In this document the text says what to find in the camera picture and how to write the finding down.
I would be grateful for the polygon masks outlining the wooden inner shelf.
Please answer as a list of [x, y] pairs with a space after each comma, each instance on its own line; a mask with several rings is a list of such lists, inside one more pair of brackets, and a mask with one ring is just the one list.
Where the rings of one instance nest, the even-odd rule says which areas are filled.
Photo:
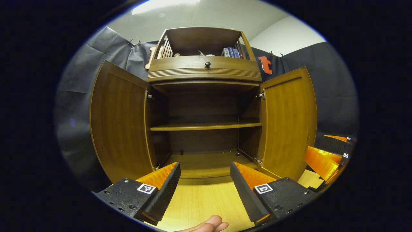
[[213, 123], [169, 123], [165, 125], [153, 126], [151, 131], [200, 131], [200, 130], [220, 130], [232, 128], [259, 127], [262, 123], [226, 121]]

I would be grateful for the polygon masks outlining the ceiling light panel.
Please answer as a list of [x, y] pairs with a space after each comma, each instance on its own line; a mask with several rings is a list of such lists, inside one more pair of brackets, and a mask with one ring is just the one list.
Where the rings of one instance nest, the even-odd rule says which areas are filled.
[[167, 6], [197, 4], [200, 1], [201, 0], [148, 0], [134, 7], [131, 13], [132, 15], [136, 15]]

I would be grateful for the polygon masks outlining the wooden shoe cabinet door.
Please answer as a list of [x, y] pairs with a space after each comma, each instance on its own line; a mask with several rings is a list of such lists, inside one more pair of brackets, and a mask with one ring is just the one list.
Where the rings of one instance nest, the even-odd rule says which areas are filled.
[[112, 183], [154, 171], [148, 82], [103, 61], [91, 93], [89, 123], [95, 153]]
[[317, 104], [306, 67], [260, 84], [262, 132], [258, 169], [276, 179], [298, 181], [306, 169], [304, 155], [317, 133]]

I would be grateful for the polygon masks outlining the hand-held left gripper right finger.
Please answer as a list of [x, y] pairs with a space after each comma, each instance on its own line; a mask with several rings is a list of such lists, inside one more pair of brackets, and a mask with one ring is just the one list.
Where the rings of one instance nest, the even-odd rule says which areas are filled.
[[275, 179], [237, 162], [231, 163], [230, 176], [255, 226], [281, 220], [317, 197], [317, 192], [289, 177]]

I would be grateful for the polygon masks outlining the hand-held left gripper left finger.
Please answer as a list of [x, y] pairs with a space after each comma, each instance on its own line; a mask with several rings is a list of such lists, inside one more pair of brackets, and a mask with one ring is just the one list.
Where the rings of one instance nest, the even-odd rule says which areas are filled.
[[180, 176], [181, 165], [174, 162], [137, 180], [122, 178], [95, 195], [112, 208], [156, 226], [163, 219]]

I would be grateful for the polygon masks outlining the wooden drawer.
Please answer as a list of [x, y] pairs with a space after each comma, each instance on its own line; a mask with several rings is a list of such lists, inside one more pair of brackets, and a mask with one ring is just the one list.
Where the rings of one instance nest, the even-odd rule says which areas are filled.
[[225, 79], [262, 82], [256, 61], [231, 57], [181, 56], [154, 59], [151, 62], [147, 81], [170, 81], [183, 79]]

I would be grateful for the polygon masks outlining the black backdrop cloth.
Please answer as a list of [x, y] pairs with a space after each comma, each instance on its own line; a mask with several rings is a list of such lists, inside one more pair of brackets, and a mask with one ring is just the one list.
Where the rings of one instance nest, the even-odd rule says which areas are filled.
[[[53, 125], [61, 153], [81, 186], [98, 192], [111, 183], [95, 155], [89, 129], [89, 104], [94, 79], [103, 61], [118, 65], [146, 80], [144, 62], [157, 41], [131, 44], [109, 27], [96, 32], [69, 59], [57, 86]], [[314, 86], [318, 124], [315, 145], [324, 134], [356, 138], [359, 98], [344, 60], [329, 42], [312, 44], [285, 56], [252, 47], [256, 58], [270, 58], [274, 74], [263, 81], [306, 67]]]

